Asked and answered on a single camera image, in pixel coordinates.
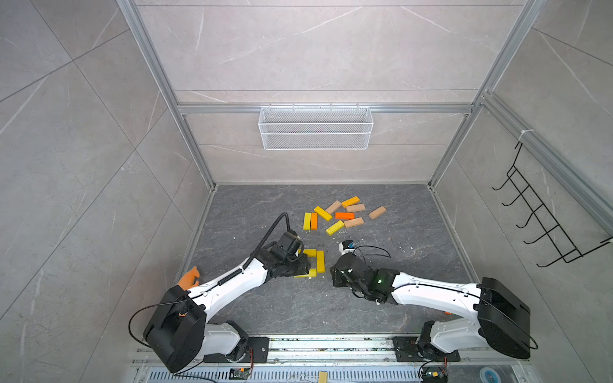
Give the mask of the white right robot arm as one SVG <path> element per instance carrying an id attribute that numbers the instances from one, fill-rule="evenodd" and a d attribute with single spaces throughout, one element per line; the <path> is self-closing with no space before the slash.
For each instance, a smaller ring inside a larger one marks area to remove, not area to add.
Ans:
<path id="1" fill-rule="evenodd" d="M 460 349 L 490 347 L 527 360 L 536 342 L 530 336 L 531 312 L 502 282 L 451 283 L 422 279 L 394 269 L 373 269 L 346 252 L 330 269 L 334 287 L 378 304 L 424 306 L 455 314 L 457 319 L 425 322 L 418 351 L 437 360 Z"/>

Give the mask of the lime yellow block long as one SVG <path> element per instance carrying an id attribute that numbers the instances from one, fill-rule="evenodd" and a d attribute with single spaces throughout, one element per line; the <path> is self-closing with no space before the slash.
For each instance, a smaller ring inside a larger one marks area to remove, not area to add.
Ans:
<path id="1" fill-rule="evenodd" d="M 311 268 L 307 274 L 297 275 L 297 278 L 315 278 L 318 275 L 315 268 Z"/>

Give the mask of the lime yellow block short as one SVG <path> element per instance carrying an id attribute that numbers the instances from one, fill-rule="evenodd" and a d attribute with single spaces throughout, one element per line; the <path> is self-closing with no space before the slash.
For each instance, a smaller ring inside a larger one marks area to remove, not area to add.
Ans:
<path id="1" fill-rule="evenodd" d="M 316 260 L 317 260 L 317 273 L 324 274 L 326 272 L 326 262 L 325 262 L 325 253 L 324 251 L 316 252 Z"/>

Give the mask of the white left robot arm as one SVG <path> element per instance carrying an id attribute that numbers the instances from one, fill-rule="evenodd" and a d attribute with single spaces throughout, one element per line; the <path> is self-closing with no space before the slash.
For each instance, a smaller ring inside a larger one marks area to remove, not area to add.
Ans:
<path id="1" fill-rule="evenodd" d="M 241 295 L 278 277 L 310 271 L 303 241 L 293 231 L 259 246 L 239 266 L 200 286 L 170 288 L 143 331 L 145 343 L 171 373 L 178 373 L 197 356 L 220 354 L 238 360 L 248 336 L 234 322 L 209 321 Z"/>

